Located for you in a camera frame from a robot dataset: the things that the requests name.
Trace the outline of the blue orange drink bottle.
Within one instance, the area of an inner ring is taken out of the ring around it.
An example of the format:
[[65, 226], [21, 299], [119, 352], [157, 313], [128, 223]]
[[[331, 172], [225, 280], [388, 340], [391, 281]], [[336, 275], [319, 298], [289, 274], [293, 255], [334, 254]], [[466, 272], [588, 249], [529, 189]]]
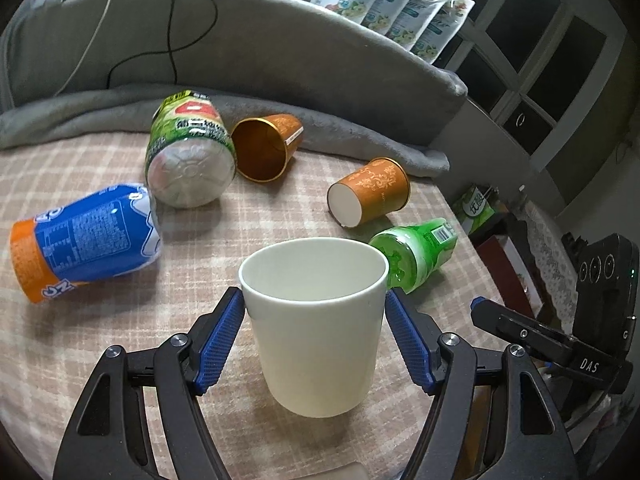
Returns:
[[122, 183], [17, 221], [10, 232], [18, 284], [34, 304], [149, 266], [162, 238], [152, 195]]

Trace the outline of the white plastic cup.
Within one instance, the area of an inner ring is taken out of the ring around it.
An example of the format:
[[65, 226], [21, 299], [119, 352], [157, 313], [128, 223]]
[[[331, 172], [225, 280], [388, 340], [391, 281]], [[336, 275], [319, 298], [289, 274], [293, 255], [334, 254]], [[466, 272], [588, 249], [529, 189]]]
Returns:
[[238, 278], [271, 395], [294, 414], [356, 408], [375, 370], [388, 262], [356, 240], [307, 237], [254, 252]]

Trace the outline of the orange patterned paper cup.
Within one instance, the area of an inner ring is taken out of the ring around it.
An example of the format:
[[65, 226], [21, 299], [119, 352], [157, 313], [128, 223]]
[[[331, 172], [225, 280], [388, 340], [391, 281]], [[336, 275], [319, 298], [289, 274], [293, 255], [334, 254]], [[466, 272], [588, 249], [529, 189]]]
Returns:
[[356, 228], [404, 208], [410, 180], [399, 162], [377, 157], [333, 183], [326, 193], [332, 217], [343, 228]]

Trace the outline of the orange patterned cup with label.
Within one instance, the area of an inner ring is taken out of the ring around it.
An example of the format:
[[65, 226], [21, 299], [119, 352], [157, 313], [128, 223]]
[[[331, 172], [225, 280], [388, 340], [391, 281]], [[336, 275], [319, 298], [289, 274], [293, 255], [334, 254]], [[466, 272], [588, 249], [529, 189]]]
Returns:
[[238, 170], [248, 180], [266, 183], [284, 174], [304, 138], [302, 122], [291, 114], [240, 120], [231, 133]]

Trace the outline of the green paper bag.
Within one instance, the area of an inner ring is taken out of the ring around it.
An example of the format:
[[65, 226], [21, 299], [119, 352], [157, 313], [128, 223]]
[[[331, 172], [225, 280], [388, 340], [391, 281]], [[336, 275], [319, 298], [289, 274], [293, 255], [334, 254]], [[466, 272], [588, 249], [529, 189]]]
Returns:
[[472, 184], [452, 205], [462, 230], [471, 235], [486, 223], [494, 214], [491, 200], [496, 195], [492, 186]]

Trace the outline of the grey sofa backrest cushion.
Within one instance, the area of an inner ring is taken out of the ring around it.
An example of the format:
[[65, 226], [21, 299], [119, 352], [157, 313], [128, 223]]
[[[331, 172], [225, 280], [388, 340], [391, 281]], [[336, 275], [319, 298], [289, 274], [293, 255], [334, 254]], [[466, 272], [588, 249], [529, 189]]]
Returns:
[[427, 144], [465, 84], [303, 0], [66, 0], [1, 36], [4, 110], [134, 84], [202, 88], [316, 110]]

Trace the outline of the green grapefruit tea bottle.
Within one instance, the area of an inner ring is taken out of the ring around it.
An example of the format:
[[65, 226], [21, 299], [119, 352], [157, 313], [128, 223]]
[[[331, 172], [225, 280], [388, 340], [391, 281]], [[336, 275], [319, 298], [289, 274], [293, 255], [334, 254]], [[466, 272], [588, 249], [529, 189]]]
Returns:
[[208, 96], [182, 90], [160, 103], [144, 163], [146, 185], [159, 202], [205, 206], [229, 187], [236, 168], [233, 141]]

